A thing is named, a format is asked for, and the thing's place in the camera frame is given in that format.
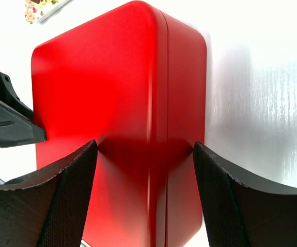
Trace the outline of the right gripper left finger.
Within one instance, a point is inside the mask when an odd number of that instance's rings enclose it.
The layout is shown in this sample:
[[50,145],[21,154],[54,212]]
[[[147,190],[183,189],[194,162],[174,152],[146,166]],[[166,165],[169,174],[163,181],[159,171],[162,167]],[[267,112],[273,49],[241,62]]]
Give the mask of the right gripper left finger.
[[80,246],[97,154],[91,140],[0,185],[0,246]]

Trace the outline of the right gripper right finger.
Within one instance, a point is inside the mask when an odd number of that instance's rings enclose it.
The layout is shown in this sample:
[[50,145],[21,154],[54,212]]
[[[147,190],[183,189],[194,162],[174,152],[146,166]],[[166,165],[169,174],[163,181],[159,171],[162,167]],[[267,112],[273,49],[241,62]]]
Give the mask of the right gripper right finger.
[[297,246],[297,188],[254,174],[201,142],[193,158],[210,246]]

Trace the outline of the red tin lid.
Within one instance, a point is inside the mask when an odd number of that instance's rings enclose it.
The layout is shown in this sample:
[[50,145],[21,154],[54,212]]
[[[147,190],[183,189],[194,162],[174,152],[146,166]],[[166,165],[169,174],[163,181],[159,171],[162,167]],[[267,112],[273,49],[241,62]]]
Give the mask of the red tin lid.
[[39,46],[31,58],[42,168],[95,139],[94,186],[83,234],[91,246],[164,246],[166,23],[133,1]]

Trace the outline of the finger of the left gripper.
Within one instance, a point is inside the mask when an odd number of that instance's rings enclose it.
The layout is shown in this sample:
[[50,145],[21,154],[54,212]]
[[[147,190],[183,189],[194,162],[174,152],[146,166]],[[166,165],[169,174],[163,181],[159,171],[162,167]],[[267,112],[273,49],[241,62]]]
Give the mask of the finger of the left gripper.
[[0,148],[45,140],[45,130],[33,122],[33,110],[20,101],[10,77],[0,72]]

